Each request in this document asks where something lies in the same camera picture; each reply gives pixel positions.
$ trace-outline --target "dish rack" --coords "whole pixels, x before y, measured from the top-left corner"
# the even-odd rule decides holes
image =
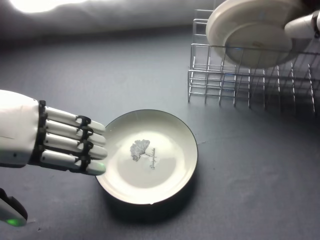
[[[320,44],[313,40],[306,52],[284,52],[270,49],[238,48],[209,45],[206,25],[213,10],[195,10],[190,55],[190,70],[187,78],[188,102],[191,96],[231,99],[233,105],[239,101],[261,104],[265,109],[277,106],[281,112],[297,113],[299,107],[309,109],[313,114],[320,110]],[[217,54],[223,49],[224,57]],[[239,64],[229,61],[229,51],[238,51]],[[242,65],[246,54],[255,54],[257,67]],[[269,68],[258,68],[263,56],[287,54],[291,60]]]

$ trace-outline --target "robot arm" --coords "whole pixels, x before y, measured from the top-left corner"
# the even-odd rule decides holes
[[[320,10],[295,19],[285,25],[285,33],[293,39],[318,39],[320,37]]]
[[[0,167],[43,168],[101,175],[107,157],[105,127],[90,118],[46,106],[16,92],[0,90]],[[28,214],[0,188],[0,221],[27,223]]]

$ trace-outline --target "metal wire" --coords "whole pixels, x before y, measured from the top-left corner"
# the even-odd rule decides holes
[[[273,49],[239,48],[209,45],[206,25],[212,10],[196,10],[193,20],[193,34],[190,55],[190,69],[187,78],[187,96],[218,97],[238,101],[247,100],[262,103],[265,109],[276,104],[282,110],[289,104],[296,113],[297,104],[308,104],[317,114],[320,101],[320,53],[312,52],[318,41],[313,41],[307,52],[277,51]],[[238,54],[240,61],[234,64],[228,53]],[[248,53],[257,57],[254,68],[245,66]],[[287,62],[279,63],[287,56]],[[266,58],[275,60],[269,68],[260,68]]]

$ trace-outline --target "white plate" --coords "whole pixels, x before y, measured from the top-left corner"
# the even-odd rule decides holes
[[[210,16],[206,35],[210,45],[237,47],[215,48],[218,55],[230,63],[250,68],[268,68],[289,61],[297,54],[286,53],[303,51],[310,40],[292,40],[284,31],[290,20],[306,12],[299,0],[227,0]],[[278,52],[260,51],[273,49]]]
[[[196,139],[179,118],[158,110],[137,110],[106,127],[106,172],[100,185],[131,204],[170,198],[190,180],[198,162]]]

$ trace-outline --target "white wall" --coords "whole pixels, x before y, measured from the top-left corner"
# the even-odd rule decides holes
[[[215,0],[101,0],[21,13],[9,0],[0,1],[1,39],[188,25],[194,9],[213,9],[215,4]]]

